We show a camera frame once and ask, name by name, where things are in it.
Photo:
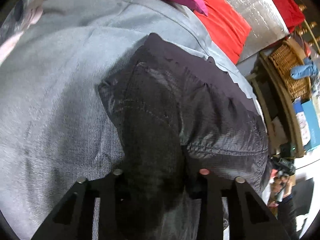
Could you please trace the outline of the dark red cloth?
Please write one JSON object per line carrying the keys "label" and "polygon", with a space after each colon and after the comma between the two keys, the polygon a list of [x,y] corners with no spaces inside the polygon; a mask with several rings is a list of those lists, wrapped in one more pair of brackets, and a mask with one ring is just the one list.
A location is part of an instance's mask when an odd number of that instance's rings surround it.
{"label": "dark red cloth", "polygon": [[278,9],[281,17],[283,18],[289,33],[292,33],[295,30],[295,27],[301,25],[304,22],[305,16],[294,0],[272,1]]}

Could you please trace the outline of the light grey bed sheet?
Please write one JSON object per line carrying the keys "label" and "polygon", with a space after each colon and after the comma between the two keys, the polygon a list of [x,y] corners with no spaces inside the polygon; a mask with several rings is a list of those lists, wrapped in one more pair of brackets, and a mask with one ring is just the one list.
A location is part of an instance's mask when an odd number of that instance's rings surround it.
{"label": "light grey bed sheet", "polygon": [[80,177],[125,171],[100,84],[122,70],[151,33],[212,58],[260,114],[235,64],[188,8],[164,0],[44,0],[43,14],[1,65],[1,228],[32,239]]}

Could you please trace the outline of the blue box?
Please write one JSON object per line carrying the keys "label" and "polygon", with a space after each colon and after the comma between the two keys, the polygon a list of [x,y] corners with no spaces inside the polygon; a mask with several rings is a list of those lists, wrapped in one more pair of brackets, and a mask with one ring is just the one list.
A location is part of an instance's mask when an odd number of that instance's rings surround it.
{"label": "blue box", "polygon": [[303,102],[298,97],[293,102],[293,109],[299,124],[302,144],[306,152],[319,146],[319,120],[312,100]]}

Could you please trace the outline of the dark grey jacket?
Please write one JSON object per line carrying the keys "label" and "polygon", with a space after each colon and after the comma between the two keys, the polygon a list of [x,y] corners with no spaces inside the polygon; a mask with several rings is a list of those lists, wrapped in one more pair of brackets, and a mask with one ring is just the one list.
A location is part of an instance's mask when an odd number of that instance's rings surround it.
{"label": "dark grey jacket", "polygon": [[99,94],[125,154],[127,239],[195,239],[201,203],[186,187],[202,168],[264,191],[265,125],[253,99],[212,58],[151,33]]}

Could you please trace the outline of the light blue cloth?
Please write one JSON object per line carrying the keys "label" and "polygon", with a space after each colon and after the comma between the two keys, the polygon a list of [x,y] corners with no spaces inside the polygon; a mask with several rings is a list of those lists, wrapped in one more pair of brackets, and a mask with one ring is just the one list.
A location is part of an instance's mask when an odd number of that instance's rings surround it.
{"label": "light blue cloth", "polygon": [[319,74],[317,65],[308,57],[303,60],[303,65],[294,66],[290,71],[290,76],[294,80],[305,77],[315,77]]}

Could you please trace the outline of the wooden shelf unit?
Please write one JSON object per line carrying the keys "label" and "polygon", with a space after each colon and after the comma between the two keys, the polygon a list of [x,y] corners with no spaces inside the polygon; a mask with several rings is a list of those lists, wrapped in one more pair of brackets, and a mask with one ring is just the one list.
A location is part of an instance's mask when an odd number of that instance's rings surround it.
{"label": "wooden shelf unit", "polygon": [[[286,41],[296,46],[302,60],[306,57],[303,48],[294,38]],[[279,154],[289,159],[301,158],[305,155],[305,150],[293,109],[294,101],[268,56],[260,51],[255,67],[247,80],[260,103],[272,154]]]}

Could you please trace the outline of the red pillow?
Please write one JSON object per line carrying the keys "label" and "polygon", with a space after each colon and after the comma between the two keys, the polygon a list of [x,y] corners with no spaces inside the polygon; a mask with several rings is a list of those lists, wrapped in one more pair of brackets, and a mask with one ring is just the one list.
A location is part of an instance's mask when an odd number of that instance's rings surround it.
{"label": "red pillow", "polygon": [[208,15],[199,12],[195,15],[207,29],[211,40],[237,64],[252,27],[226,0],[203,1]]}

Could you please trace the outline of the wicker basket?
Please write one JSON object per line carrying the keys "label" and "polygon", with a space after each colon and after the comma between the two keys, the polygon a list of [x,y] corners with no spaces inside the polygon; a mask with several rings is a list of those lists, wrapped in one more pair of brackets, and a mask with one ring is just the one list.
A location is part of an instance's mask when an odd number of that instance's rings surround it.
{"label": "wicker basket", "polygon": [[292,46],[288,41],[284,41],[281,46],[268,56],[268,59],[277,70],[293,101],[299,97],[303,100],[311,98],[310,78],[304,77],[296,80],[291,77],[292,68],[303,65],[303,60],[300,58],[296,46]]}

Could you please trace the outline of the silver quilted headboard cushion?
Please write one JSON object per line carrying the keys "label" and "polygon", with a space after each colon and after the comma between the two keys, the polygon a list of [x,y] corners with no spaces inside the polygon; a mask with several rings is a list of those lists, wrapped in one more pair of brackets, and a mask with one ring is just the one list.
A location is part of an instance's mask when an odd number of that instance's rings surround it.
{"label": "silver quilted headboard cushion", "polygon": [[289,35],[289,30],[272,0],[226,0],[251,26],[239,61]]}

